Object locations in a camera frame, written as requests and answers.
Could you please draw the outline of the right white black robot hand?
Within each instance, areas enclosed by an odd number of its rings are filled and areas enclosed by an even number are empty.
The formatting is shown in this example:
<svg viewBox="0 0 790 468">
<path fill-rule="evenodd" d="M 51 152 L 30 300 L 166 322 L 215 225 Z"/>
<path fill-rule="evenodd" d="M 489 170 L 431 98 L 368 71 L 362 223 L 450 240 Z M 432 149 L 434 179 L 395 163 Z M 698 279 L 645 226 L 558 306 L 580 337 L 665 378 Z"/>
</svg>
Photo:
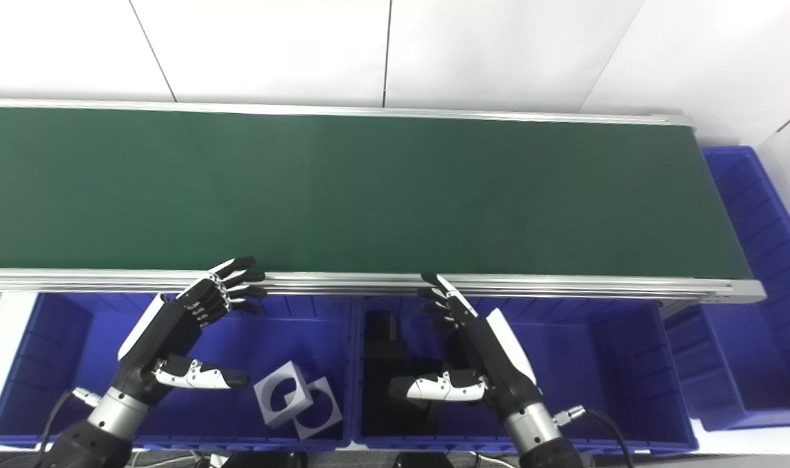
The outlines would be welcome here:
<svg viewBox="0 0 790 468">
<path fill-rule="evenodd" d="M 548 421 L 550 414 L 531 364 L 502 312 L 495 309 L 480 317 L 448 279 L 428 272 L 421 278 L 428 285 L 419 288 L 418 295 L 432 300 L 434 307 L 452 320 L 469 367 L 445 370 L 440 375 L 393 378 L 389 395 L 412 402 L 484 402 L 501 420 L 529 417 Z"/>
</svg>

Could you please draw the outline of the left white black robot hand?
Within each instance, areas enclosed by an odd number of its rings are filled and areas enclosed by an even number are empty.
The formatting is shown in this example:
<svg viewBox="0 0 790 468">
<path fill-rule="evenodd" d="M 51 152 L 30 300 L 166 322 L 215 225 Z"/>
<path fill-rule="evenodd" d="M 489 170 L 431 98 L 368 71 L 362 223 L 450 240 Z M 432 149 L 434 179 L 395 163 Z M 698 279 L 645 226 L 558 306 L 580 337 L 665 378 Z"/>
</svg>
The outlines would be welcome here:
<svg viewBox="0 0 790 468">
<path fill-rule="evenodd" d="M 266 278 L 254 257 L 236 257 L 202 272 L 177 296 L 158 294 L 118 353 L 110 389 L 118 398 L 156 406 L 174 388 L 229 390 L 246 386 L 245 370 L 190 357 L 205 327 L 231 311 L 257 313 L 252 298 L 264 298 Z"/>
</svg>

